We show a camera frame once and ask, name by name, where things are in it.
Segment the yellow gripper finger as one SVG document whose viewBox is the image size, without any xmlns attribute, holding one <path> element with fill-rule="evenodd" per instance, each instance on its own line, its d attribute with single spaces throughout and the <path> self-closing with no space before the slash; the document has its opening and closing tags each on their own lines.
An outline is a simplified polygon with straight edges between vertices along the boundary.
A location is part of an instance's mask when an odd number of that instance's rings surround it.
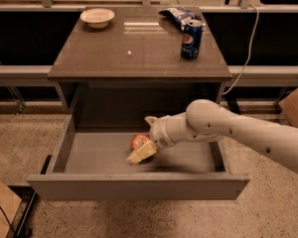
<svg viewBox="0 0 298 238">
<path fill-rule="evenodd" d="M 128 165 L 136 165 L 153 156 L 158 147 L 149 139 L 142 139 L 137 147 L 126 158 Z"/>
<path fill-rule="evenodd" d="M 158 120 L 157 117 L 154 116 L 146 116 L 145 121 L 149 126 L 152 126 Z"/>
</svg>

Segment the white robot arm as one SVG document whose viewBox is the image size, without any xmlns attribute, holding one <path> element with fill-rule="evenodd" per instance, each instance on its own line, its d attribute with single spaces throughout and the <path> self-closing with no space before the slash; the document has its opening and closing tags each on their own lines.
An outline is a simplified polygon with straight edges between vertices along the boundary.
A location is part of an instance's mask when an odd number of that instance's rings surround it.
<svg viewBox="0 0 298 238">
<path fill-rule="evenodd" d="M 148 116 L 145 121 L 150 125 L 149 136 L 127 157 L 130 165 L 181 142 L 226 136 L 298 174 L 298 128 L 234 114 L 207 99 L 190 103 L 183 113 Z"/>
</svg>

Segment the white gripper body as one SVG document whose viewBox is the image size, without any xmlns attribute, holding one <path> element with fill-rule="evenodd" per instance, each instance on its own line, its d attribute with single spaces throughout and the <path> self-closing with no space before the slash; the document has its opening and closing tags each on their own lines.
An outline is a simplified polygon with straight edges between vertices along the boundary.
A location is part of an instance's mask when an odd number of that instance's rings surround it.
<svg viewBox="0 0 298 238">
<path fill-rule="evenodd" d="M 158 118 L 150 126 L 149 136 L 158 148 L 173 147 L 181 142 L 211 142 L 218 137 L 217 134 L 198 132 L 188 123 L 186 113 Z"/>
</svg>

